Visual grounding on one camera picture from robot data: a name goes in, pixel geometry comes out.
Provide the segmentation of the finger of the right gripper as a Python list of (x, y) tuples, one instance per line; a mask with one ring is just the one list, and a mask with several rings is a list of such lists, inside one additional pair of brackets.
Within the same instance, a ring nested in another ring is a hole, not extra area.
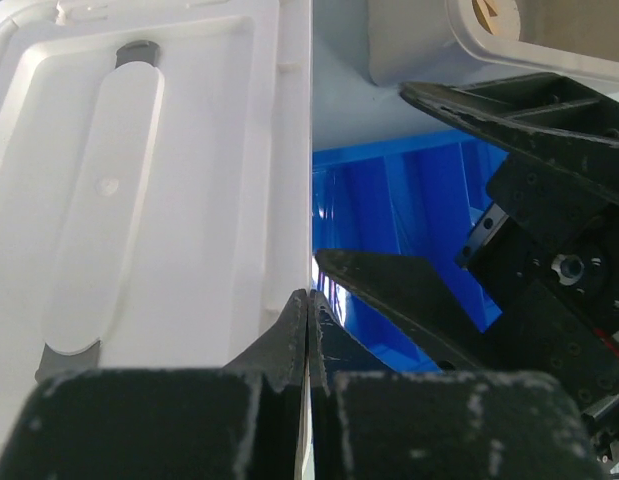
[(405, 82), (399, 95), (413, 108), (561, 172), (619, 206), (619, 101), (549, 72), (465, 86)]

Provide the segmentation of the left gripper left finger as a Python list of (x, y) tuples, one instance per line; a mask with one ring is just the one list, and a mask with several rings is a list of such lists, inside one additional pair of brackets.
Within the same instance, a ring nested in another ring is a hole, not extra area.
[(260, 380), (248, 447), (250, 479), (294, 479), (304, 449), (304, 387), (308, 293), (291, 293), (274, 324), (226, 369)]

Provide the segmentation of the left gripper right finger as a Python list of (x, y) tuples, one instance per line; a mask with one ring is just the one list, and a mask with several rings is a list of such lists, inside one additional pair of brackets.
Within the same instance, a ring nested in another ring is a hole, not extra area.
[(307, 365), (315, 477), (337, 479), (342, 455), (335, 376), (339, 372), (387, 372), (389, 367), (340, 324), (325, 295), (317, 290), (311, 291), (309, 296)]

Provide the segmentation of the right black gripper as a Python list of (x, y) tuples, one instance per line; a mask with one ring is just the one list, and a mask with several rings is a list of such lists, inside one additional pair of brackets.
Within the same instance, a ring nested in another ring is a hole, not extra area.
[[(619, 206), (510, 154), (456, 262), (500, 310), (485, 336), (512, 370), (554, 376), (586, 410), (619, 394)], [(485, 370), (489, 346), (424, 257), (320, 249), (324, 273), (440, 367)]]

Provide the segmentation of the wooden test tube clamp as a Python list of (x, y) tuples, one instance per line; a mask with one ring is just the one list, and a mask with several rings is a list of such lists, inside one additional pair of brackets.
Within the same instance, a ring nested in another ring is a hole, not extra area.
[(499, 32), (497, 17), (499, 15), (496, 2), (493, 0), (472, 0), (472, 8), (478, 23), (490, 34)]

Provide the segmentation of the white plastic bin lid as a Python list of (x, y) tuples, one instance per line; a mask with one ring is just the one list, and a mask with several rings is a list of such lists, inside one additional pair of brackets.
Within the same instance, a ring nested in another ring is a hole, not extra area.
[(0, 1), (0, 378), (229, 362), (310, 282), (308, 1)]

